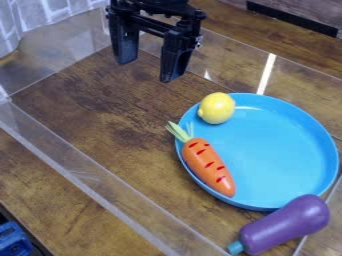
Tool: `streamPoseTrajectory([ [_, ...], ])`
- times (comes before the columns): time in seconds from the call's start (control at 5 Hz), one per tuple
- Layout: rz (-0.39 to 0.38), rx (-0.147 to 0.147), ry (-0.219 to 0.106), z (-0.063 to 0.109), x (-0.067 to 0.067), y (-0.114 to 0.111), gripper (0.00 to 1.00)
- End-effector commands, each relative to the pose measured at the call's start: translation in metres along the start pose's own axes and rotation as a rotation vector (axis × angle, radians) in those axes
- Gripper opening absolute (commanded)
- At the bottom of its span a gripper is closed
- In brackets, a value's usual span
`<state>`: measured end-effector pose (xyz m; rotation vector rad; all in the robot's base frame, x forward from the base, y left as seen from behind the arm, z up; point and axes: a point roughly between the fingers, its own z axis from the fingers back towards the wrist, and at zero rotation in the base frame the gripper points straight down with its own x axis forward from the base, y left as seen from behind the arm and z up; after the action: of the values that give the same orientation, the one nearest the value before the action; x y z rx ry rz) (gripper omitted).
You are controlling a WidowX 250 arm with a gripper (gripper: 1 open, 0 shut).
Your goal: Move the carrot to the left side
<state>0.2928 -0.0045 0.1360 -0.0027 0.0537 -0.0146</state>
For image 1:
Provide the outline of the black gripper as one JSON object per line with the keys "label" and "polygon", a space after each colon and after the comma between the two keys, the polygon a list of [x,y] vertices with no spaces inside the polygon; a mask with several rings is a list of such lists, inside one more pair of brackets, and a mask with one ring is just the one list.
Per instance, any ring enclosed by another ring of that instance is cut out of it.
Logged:
{"label": "black gripper", "polygon": [[[106,8],[116,62],[128,64],[138,58],[139,32],[163,37],[160,81],[168,83],[187,69],[193,51],[201,43],[201,22],[206,14],[189,0],[110,0]],[[155,19],[178,17],[171,26]]]}

